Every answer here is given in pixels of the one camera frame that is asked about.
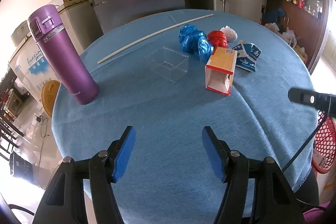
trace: dark blue cloth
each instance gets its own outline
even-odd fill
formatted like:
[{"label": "dark blue cloth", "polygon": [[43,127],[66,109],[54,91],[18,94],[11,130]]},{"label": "dark blue cloth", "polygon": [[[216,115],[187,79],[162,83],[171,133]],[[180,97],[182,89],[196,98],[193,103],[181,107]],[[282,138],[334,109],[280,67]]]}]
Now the dark blue cloth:
[{"label": "dark blue cloth", "polygon": [[[254,43],[262,54],[256,72],[236,68],[230,96],[205,88],[204,65],[189,58],[189,70],[175,83],[149,70],[144,57],[167,46],[180,51],[181,27],[163,32],[97,61],[121,47],[179,22],[192,22],[208,33],[230,26],[239,40]],[[119,139],[127,125],[137,137],[125,175],[113,191],[127,224],[212,223],[226,185],[215,177],[202,145],[211,126],[217,137],[246,157],[272,156],[281,167],[317,124],[317,111],[290,103],[292,86],[312,89],[310,75],[297,54],[276,34],[249,20],[208,10],[176,10],[145,17],[110,31],[82,54],[100,92],[79,105],[62,85],[54,106],[52,130],[63,156],[92,157]],[[310,171],[312,143],[285,175],[299,189]],[[85,182],[89,193],[89,183]],[[245,206],[251,211],[253,181]]]},{"label": "dark blue cloth", "polygon": [[284,11],[284,9],[277,8],[274,9],[270,12],[265,13],[262,16],[263,21],[266,21],[268,23],[276,23],[276,25],[278,26],[279,30],[282,30],[282,25],[280,22],[278,22],[278,18],[279,17],[285,17],[286,16],[286,12]]}]

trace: white plastic rod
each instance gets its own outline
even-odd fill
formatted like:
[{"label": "white plastic rod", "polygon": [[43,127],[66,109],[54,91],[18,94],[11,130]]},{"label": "white plastic rod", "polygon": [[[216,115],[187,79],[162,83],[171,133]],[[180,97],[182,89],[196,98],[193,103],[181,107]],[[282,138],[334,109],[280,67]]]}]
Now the white plastic rod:
[{"label": "white plastic rod", "polygon": [[125,49],[127,49],[127,48],[129,48],[129,47],[131,47],[131,46],[133,46],[133,45],[135,45],[135,44],[141,42],[141,41],[146,40],[147,38],[153,37],[153,36],[155,36],[155,35],[157,35],[157,34],[159,34],[159,33],[168,31],[168,30],[170,30],[170,29],[172,29],[172,28],[175,28],[175,27],[178,27],[178,26],[187,24],[187,23],[189,23],[189,22],[193,22],[193,21],[196,21],[196,20],[199,20],[199,19],[202,19],[202,18],[206,18],[206,17],[211,17],[211,16],[213,16],[213,14],[206,15],[206,16],[202,16],[202,17],[197,17],[197,18],[190,19],[190,20],[187,20],[187,21],[184,21],[184,22],[175,24],[175,25],[173,25],[173,26],[164,28],[164,29],[162,29],[162,30],[160,30],[160,31],[151,33],[151,34],[149,34],[149,35],[147,35],[147,36],[145,36],[145,37],[143,37],[143,38],[140,38],[140,39],[138,39],[138,40],[135,40],[134,42],[132,42],[132,43],[130,43],[130,44],[128,44],[128,45],[126,45],[126,46],[124,46],[124,47],[122,47],[122,48],[116,50],[115,52],[113,52],[113,53],[111,53],[111,54],[105,56],[104,58],[102,58],[101,60],[98,61],[98,64],[103,63],[105,60],[108,60],[108,59],[111,58],[112,56],[114,56],[114,55],[116,55],[116,54],[122,52],[123,50],[125,50]]}]

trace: refrigerator door handle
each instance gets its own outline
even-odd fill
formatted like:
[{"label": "refrigerator door handle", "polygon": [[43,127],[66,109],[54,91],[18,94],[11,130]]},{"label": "refrigerator door handle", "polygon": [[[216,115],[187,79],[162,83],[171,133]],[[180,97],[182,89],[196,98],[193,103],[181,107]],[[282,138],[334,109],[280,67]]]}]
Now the refrigerator door handle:
[{"label": "refrigerator door handle", "polygon": [[222,8],[222,12],[225,12],[225,0],[221,0],[222,4],[223,4],[223,8]]}]

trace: yellow fan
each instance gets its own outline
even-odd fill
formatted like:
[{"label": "yellow fan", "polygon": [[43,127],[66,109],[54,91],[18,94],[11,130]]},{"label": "yellow fan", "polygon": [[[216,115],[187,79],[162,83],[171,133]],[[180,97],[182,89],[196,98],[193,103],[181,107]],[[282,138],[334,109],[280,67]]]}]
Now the yellow fan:
[{"label": "yellow fan", "polygon": [[56,95],[60,86],[60,82],[50,80],[43,85],[42,88],[42,106],[45,113],[51,117],[53,115],[53,108],[56,100]]}]

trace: blue gripper pad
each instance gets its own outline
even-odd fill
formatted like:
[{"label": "blue gripper pad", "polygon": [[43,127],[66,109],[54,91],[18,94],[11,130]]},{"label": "blue gripper pad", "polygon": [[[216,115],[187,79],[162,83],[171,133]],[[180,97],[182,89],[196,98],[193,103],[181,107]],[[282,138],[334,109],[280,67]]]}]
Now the blue gripper pad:
[{"label": "blue gripper pad", "polygon": [[122,178],[125,174],[128,160],[131,156],[134,144],[135,144],[135,129],[134,127],[128,126],[121,136],[119,142],[122,142],[122,145],[117,153],[117,156],[114,160],[114,171],[112,178],[115,182]]},{"label": "blue gripper pad", "polygon": [[224,182],[226,175],[223,168],[223,159],[220,156],[221,151],[223,151],[221,143],[212,130],[207,130],[206,127],[203,128],[202,131],[202,142],[215,176],[218,177],[221,182]]}]

